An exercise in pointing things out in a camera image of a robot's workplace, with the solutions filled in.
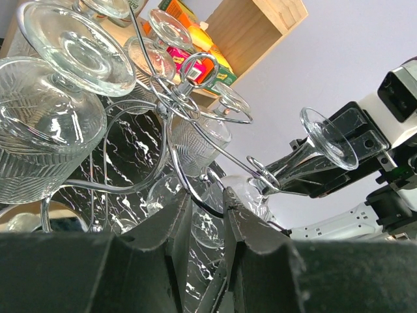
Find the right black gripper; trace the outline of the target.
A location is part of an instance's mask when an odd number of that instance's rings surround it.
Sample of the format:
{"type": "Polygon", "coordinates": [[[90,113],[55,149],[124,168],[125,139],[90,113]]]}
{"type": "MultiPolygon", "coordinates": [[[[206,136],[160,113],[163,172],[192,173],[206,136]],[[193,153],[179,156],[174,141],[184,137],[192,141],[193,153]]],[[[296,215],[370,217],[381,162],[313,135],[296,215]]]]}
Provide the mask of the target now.
{"type": "Polygon", "coordinates": [[[377,155],[390,148],[387,139],[357,102],[349,102],[330,117],[348,139],[358,157],[358,168],[344,170],[315,150],[308,136],[296,140],[297,149],[265,166],[280,183],[280,190],[311,198],[325,197],[351,185],[381,167],[377,155]]]}

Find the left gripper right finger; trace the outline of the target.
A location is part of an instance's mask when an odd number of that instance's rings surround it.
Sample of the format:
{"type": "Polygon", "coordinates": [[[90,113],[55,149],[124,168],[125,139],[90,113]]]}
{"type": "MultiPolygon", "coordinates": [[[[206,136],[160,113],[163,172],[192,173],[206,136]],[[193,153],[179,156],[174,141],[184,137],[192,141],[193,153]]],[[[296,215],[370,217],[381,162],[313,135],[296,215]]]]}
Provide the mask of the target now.
{"type": "Polygon", "coordinates": [[[415,312],[416,243],[297,241],[223,192],[235,312],[415,312]]]}

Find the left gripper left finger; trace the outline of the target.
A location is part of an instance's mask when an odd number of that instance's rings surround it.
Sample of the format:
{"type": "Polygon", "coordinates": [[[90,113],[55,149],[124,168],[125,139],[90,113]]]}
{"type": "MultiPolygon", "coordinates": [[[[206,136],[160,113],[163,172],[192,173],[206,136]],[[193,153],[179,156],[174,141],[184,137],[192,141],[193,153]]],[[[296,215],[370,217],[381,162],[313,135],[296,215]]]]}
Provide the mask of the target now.
{"type": "Polygon", "coordinates": [[[191,207],[166,230],[2,233],[2,312],[182,312],[191,207]]]}

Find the clear wine glass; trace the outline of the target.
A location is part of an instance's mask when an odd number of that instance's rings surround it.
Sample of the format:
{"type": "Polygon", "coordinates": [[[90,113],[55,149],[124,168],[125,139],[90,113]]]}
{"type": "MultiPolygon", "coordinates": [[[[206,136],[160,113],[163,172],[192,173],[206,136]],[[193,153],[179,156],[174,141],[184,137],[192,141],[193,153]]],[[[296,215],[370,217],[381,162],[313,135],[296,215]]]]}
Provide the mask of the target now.
{"type": "Polygon", "coordinates": [[[311,159],[324,157],[332,165],[351,171],[358,167],[358,157],[348,139],[330,120],[312,108],[302,108],[300,121],[306,131],[306,141],[278,170],[263,166],[251,156],[247,160],[258,168],[260,178],[230,176],[223,180],[252,212],[266,209],[271,194],[285,193],[285,187],[300,178],[301,167],[311,159]]]}
{"type": "Polygon", "coordinates": [[[166,230],[175,213],[192,208],[191,234],[207,248],[224,246],[223,221],[212,216],[187,199],[177,174],[170,173],[151,187],[146,200],[148,217],[143,221],[156,230],[166,230]]]}

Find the ribbed stemmed glass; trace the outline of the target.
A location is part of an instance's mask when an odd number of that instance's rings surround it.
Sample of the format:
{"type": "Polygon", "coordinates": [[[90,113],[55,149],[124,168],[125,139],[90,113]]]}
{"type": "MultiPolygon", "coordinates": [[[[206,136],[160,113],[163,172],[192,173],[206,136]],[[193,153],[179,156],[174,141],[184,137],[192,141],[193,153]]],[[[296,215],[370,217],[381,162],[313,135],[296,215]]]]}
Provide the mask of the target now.
{"type": "MultiPolygon", "coordinates": [[[[251,108],[232,88],[222,82],[214,84],[219,92],[219,106],[213,110],[201,108],[201,117],[197,121],[203,133],[217,146],[224,149],[232,140],[232,133],[224,119],[229,111],[243,113],[251,123],[251,108]]],[[[171,140],[177,150],[178,159],[185,175],[197,177],[220,154],[188,121],[181,120],[172,131],[171,140]]]]}
{"type": "Polygon", "coordinates": [[[137,83],[133,91],[126,96],[127,100],[144,100],[155,102],[157,98],[151,91],[150,76],[153,72],[148,66],[145,54],[149,56],[155,73],[172,80],[177,73],[177,68],[172,56],[167,49],[169,47],[187,50],[192,47],[192,37],[189,31],[177,19],[160,9],[149,11],[149,24],[151,31],[148,37],[143,39],[146,52],[141,49],[137,37],[129,38],[124,44],[124,49],[135,65],[137,83]]]}

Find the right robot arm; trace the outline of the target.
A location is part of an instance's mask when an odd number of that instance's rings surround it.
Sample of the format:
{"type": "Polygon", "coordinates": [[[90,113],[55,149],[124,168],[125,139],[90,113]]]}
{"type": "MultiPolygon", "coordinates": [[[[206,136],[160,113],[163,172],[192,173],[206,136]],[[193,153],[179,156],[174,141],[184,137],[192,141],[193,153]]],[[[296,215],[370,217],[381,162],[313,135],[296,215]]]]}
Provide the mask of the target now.
{"type": "Polygon", "coordinates": [[[292,228],[292,239],[374,239],[416,231],[416,136],[390,143],[380,126],[356,103],[330,118],[303,108],[306,138],[293,152],[261,166],[262,195],[323,198],[379,172],[379,188],[348,211],[292,228]]]}

